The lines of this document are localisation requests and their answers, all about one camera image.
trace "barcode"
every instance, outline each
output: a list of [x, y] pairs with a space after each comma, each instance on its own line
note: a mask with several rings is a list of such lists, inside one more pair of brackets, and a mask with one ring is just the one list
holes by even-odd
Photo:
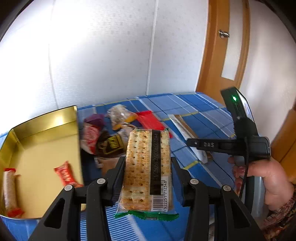
[[161, 195], [152, 195], [151, 211], [168, 211], [168, 177], [161, 177]]

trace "cracker package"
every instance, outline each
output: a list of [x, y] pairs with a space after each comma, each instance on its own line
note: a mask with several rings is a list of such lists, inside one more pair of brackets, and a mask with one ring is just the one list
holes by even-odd
[[178, 218], [173, 206], [169, 141], [167, 130], [135, 129], [130, 133], [116, 218], [127, 214], [164, 221]]

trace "candy bar wrapper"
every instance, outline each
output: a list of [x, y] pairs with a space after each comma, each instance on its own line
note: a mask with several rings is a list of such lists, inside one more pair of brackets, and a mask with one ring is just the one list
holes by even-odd
[[83, 137], [80, 140], [80, 146], [89, 154], [95, 155], [97, 152], [96, 143], [100, 137], [101, 130], [89, 123], [83, 124]]
[[126, 152], [128, 137], [134, 127], [122, 126], [116, 134], [109, 136], [103, 141], [98, 141], [98, 155], [104, 158], [118, 157]]
[[20, 218], [24, 212], [17, 206], [14, 168], [4, 169], [3, 191], [7, 216], [9, 218]]
[[167, 130], [135, 129], [130, 133], [116, 218], [127, 214], [163, 221], [178, 218], [173, 206], [169, 141]]
[[59, 175], [64, 186], [70, 184], [70, 185], [73, 185], [75, 188], [83, 187], [82, 184], [79, 184], [74, 179], [71, 166], [68, 163], [68, 161], [66, 161], [63, 165], [54, 168], [54, 171]]
[[111, 107], [107, 111], [107, 116], [111, 119], [113, 130], [118, 130], [124, 122], [131, 123], [137, 118], [137, 114], [126, 109], [126, 107], [122, 104]]

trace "brown snack package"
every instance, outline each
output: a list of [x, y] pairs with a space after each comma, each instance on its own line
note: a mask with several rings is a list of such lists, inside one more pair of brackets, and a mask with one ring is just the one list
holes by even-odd
[[95, 158], [97, 167], [101, 168], [101, 172], [103, 176], [107, 173], [108, 170], [116, 167], [118, 160], [119, 160], [119, 157], [114, 157], [114, 158], [96, 157]]

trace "black cable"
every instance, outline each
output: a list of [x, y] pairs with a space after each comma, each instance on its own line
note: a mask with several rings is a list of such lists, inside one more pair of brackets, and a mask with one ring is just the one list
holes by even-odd
[[246, 179], [247, 179], [247, 174], [248, 174], [248, 169], [249, 169], [249, 145], [248, 145], [247, 137], [244, 138], [244, 142], [246, 143], [246, 155], [244, 157], [244, 164], [245, 164], [246, 168], [245, 168], [245, 172], [244, 172], [244, 178], [242, 180], [241, 191], [239, 192], [240, 199], [242, 199], [242, 193], [244, 191], [244, 186], [246, 184]]

